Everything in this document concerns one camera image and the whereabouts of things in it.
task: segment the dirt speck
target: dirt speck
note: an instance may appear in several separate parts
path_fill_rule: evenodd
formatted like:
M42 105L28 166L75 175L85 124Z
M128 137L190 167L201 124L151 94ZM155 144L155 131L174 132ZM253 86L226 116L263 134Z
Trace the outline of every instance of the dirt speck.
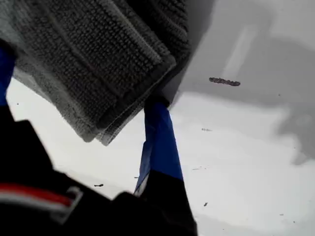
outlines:
M216 84L224 84L224 85L230 85L230 86L234 86L234 87L237 87L237 86L241 85L240 82L225 80L225 79L222 79L222 78L210 77L209 80L210 80L210 82L213 82L213 83L216 83Z
M205 129L205 128L202 128L201 130L205 131L205 132L211 132L212 131L211 129Z

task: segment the white surface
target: white surface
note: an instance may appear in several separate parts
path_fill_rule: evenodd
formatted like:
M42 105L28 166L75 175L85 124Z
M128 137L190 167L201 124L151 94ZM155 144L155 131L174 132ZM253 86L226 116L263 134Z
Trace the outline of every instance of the white surface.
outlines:
M190 3L196 51L171 115L200 235L314 235L315 1ZM8 100L16 119L32 121L55 168L92 188L103 183L97 191L110 197L133 191L143 113L104 147L81 141L17 81Z

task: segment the gray towel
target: gray towel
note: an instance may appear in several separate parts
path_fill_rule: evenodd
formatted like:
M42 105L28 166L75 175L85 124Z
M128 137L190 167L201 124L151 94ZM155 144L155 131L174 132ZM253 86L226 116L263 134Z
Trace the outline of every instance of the gray towel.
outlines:
M2 0L14 77L109 144L189 56L185 0Z

